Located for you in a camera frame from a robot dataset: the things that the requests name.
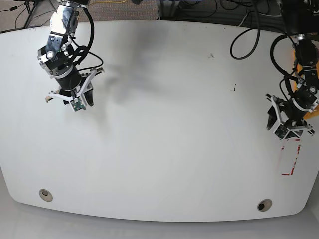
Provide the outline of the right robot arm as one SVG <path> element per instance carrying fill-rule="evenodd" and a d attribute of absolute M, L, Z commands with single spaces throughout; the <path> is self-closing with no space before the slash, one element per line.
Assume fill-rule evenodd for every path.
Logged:
<path fill-rule="evenodd" d="M 88 0 L 61 0 L 50 19 L 50 35 L 44 47 L 38 51 L 38 61 L 50 78 L 57 81 L 59 88 L 50 91 L 45 100 L 61 99 L 73 111 L 93 106 L 92 80 L 104 69 L 101 65 L 77 69 L 77 66 L 91 54 L 95 26 L 88 11 Z M 83 9 L 90 23 L 90 38 L 87 45 L 75 42 L 78 25 L 78 9 Z"/>

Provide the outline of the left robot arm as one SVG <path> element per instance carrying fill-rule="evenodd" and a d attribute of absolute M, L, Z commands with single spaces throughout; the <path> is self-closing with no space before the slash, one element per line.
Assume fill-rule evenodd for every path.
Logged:
<path fill-rule="evenodd" d="M 319 105 L 319 50 L 312 42 L 312 36 L 319 33 L 319 2 L 317 0 L 279 0 L 285 29 L 270 47 L 270 59 L 274 67 L 283 75 L 284 98 L 267 94 L 271 102 L 267 130 L 280 140 L 300 138 L 304 132 L 314 135 L 314 130 L 305 120 Z M 294 63 L 290 73 L 281 68 L 274 57 L 278 42 L 289 39 L 294 49 Z"/>

